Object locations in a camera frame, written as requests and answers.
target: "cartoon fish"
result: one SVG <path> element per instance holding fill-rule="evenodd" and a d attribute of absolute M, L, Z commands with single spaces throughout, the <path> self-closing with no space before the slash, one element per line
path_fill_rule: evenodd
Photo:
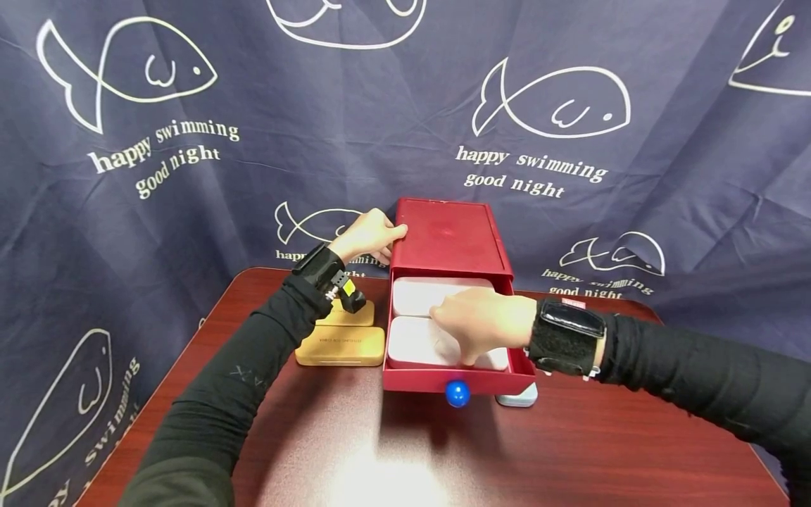
<path fill-rule="evenodd" d="M 113 385 L 111 347 L 110 334 L 104 329 L 87 331 L 76 344 L 11 452 L 0 487 L 0 507 L 7 496 L 61 458 L 96 422 Z M 23 455 L 26 462 L 16 466 L 20 450 L 32 434 L 40 436 L 30 440 L 33 446 L 42 445 L 44 439 L 46 449 L 58 447 L 62 441 L 64 445 L 56 453 L 30 449 Z"/>
<path fill-rule="evenodd" d="M 329 243 L 341 235 L 341 230 L 347 225 L 351 224 L 361 212 L 353 209 L 322 209 L 307 215 L 303 220 L 296 221 L 293 215 L 290 214 L 290 209 L 287 207 L 287 201 L 276 206 L 274 217 L 276 223 L 279 225 L 276 229 L 276 236 L 283 244 L 290 241 L 290 237 L 300 230 L 311 238 L 318 239 Z"/>
<path fill-rule="evenodd" d="M 631 123 L 631 99 L 628 89 L 622 79 L 613 72 L 600 67 L 562 69 L 537 78 L 507 97 L 504 89 L 507 60 L 508 58 L 505 58 L 493 67 L 482 82 L 479 94 L 481 103 L 474 111 L 471 121 L 473 133 L 477 137 L 501 110 L 506 111 L 524 130 L 554 139 L 576 139 L 607 134 Z M 521 99 L 531 101 L 527 102 L 528 105 L 539 103 L 548 107 L 549 114 L 548 118 L 533 118 L 532 123 L 537 125 L 536 127 L 521 120 L 510 106 L 510 102 L 515 102 L 531 88 L 530 97 Z M 560 97 L 561 93 L 567 93 L 569 97 L 561 97 L 558 100 L 557 97 Z M 491 98 L 499 97 L 496 108 L 492 109 L 494 104 L 487 99 L 487 95 Z"/>
<path fill-rule="evenodd" d="M 419 26 L 419 22 L 423 20 L 426 2 L 427 0 L 411 0 L 411 5 L 407 9 L 402 10 L 395 6 L 392 0 L 386 0 L 388 10 L 385 12 L 380 12 L 380 15 L 383 18 L 389 17 L 390 19 L 402 19 L 403 22 L 397 24 L 399 29 L 396 30 L 392 35 L 384 35 L 384 40 L 382 42 L 375 43 L 369 41 L 350 44 L 347 42 L 330 42 L 326 39 L 330 37 L 339 38 L 339 34 L 340 38 L 355 34 L 359 34 L 360 37 L 363 37 L 365 34 L 372 34 L 373 36 L 379 37 L 381 28 L 388 27 L 391 25 L 391 23 L 378 23 L 376 22 L 377 19 L 368 19 L 369 13 L 367 12 L 367 9 L 369 9 L 369 7 L 374 8 L 374 5 L 364 7 L 363 13 L 360 15 L 346 16 L 339 20 L 338 11 L 343 9 L 344 6 L 341 3 L 330 2 L 329 0 L 323 0 L 323 5 L 320 6 L 320 9 L 315 14 L 297 16 L 301 17 L 302 20 L 291 21 L 289 19 L 284 19 L 279 15 L 279 0 L 267 0 L 268 8 L 270 9 L 270 14 L 273 16 L 273 20 L 276 21 L 276 25 L 287 36 L 294 38 L 296 41 L 305 42 L 307 44 L 338 49 L 384 49 L 403 42 L 412 33 L 414 33 L 414 30 L 416 30 Z M 298 10 L 303 9 L 300 2 L 296 2 L 295 6 Z M 367 21 L 367 26 L 354 26 L 352 28 L 344 27 L 347 20 L 352 21 L 354 19 L 365 19 Z"/>
<path fill-rule="evenodd" d="M 729 76 L 729 85 L 754 92 L 811 97 L 811 71 L 806 65 L 811 50 L 807 41 L 801 40 L 811 30 L 809 20 L 808 2 L 782 0 L 749 41 Z"/>
<path fill-rule="evenodd" d="M 163 74 L 168 74 L 168 77 L 164 76 L 164 79 L 159 79 L 155 76 L 156 72 L 152 69 L 156 59 L 154 54 L 145 54 L 144 59 L 137 62 L 144 66 L 143 81 L 138 81 L 136 76 L 131 74 L 113 76 L 105 74 L 105 69 L 110 64 L 108 57 L 113 40 L 119 38 L 116 36 L 122 33 L 122 30 L 126 29 L 129 32 L 136 28 L 149 30 L 148 36 L 151 38 L 156 38 L 159 32 L 163 32 L 160 34 L 161 48 L 167 47 L 166 53 L 174 54 L 181 50 L 184 52 L 184 59 L 182 61 L 175 62 L 175 60 L 169 60 L 169 63 L 166 64 L 167 68 Z M 49 43 L 51 40 L 55 41 L 70 60 L 72 60 L 84 74 L 90 77 L 92 80 L 90 81 L 90 83 L 92 83 L 91 85 L 79 86 L 60 77 L 59 72 L 51 65 L 51 60 L 58 56 L 51 54 L 49 58 L 49 55 L 46 54 L 46 44 L 49 47 L 53 47 Z M 180 48 L 174 47 L 176 44 L 182 46 Z M 189 47 L 191 47 L 193 51 L 188 51 L 187 48 Z M 42 66 L 48 72 L 48 75 L 65 89 L 65 103 L 71 115 L 82 126 L 97 134 L 103 134 L 104 132 L 101 121 L 102 89 L 106 89 L 108 92 L 112 92 L 128 101 L 138 102 L 140 104 L 152 104 L 202 92 L 217 80 L 217 72 L 214 71 L 214 67 L 203 52 L 200 51 L 200 48 L 198 48 L 185 33 L 162 19 L 149 16 L 123 19 L 109 30 L 104 44 L 101 47 L 101 57 L 99 58 L 98 68 L 95 71 L 92 71 L 84 64 L 81 58 L 76 56 L 71 47 L 62 39 L 62 35 L 60 35 L 56 26 L 54 26 L 54 22 L 50 19 L 42 25 L 39 33 L 36 35 L 36 55 Z M 120 85 L 114 86 L 111 84 L 111 78 L 117 78 L 120 81 Z M 152 91 L 152 94 L 146 93 L 145 91 L 147 90 Z M 93 118 L 85 118 L 85 116 L 91 115 L 81 114 L 77 110 L 74 92 L 78 94 L 95 93 L 96 99 L 95 110 L 92 115 Z"/>
<path fill-rule="evenodd" d="M 635 268 L 646 273 L 656 275 L 657 277 L 663 277 L 665 269 L 664 253 L 662 252 L 662 248 L 659 246 L 659 244 L 649 235 L 643 232 L 637 232 L 636 230 L 630 230 L 625 234 L 622 234 L 617 241 L 626 236 L 637 236 L 638 238 L 645 239 L 653 247 L 653 250 L 656 251 L 658 257 L 656 262 L 658 262 L 659 266 L 655 267 L 652 264 L 644 262 L 639 258 L 639 256 L 634 254 L 627 247 L 618 247 L 611 252 L 610 259 L 611 262 L 614 263 L 613 265 L 609 265 L 607 267 L 598 266 L 594 263 L 594 260 L 607 256 L 609 252 L 604 251 L 601 253 L 595 253 L 594 244 L 599 238 L 589 238 L 574 243 L 569 251 L 563 257 L 560 257 L 560 267 L 562 268 L 564 266 L 576 264 L 585 260 L 588 261 L 589 266 L 591 266 L 591 268 L 595 271 L 613 271 L 614 269 L 619 268 Z"/>

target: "cloth backdrop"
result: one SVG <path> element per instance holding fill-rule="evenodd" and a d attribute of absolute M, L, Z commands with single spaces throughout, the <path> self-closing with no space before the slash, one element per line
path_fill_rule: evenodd
<path fill-rule="evenodd" d="M 517 288 L 811 359 L 802 0 L 7 2 L 0 94 L 5 507 L 79 497 L 236 274 L 404 195 L 488 202 Z"/>

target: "wooden table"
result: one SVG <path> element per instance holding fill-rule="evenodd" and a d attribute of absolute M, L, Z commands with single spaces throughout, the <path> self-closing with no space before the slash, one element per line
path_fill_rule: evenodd
<path fill-rule="evenodd" d="M 234 279 L 79 507 L 115 505 L 170 403 L 287 273 Z M 388 283 L 355 281 L 385 328 Z M 589 304 L 638 312 L 615 299 Z M 563 375 L 539 375 L 538 391 L 530 409 L 474 397 L 457 410 L 442 395 L 384 393 L 379 368 L 291 357 L 234 472 L 237 505 L 787 504 L 748 445 L 646 393 Z"/>

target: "yellow box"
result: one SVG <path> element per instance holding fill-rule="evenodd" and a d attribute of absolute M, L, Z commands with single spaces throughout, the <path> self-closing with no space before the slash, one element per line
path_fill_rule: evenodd
<path fill-rule="evenodd" d="M 379 366 L 386 350 L 382 328 L 317 326 L 296 349 L 302 366 Z"/>
<path fill-rule="evenodd" d="M 325 319 L 315 321 L 315 325 L 340 325 L 340 326 L 370 326 L 375 323 L 375 304 L 366 301 L 366 305 L 358 313 L 349 313 L 344 310 L 341 301 L 333 301 L 333 310 Z"/>

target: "blue ball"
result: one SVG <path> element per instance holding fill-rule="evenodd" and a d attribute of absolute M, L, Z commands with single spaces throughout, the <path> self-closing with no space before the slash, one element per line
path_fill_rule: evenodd
<path fill-rule="evenodd" d="M 470 400 L 470 389 L 461 380 L 451 380 L 445 386 L 445 398 L 450 403 L 450 406 L 462 408 Z"/>

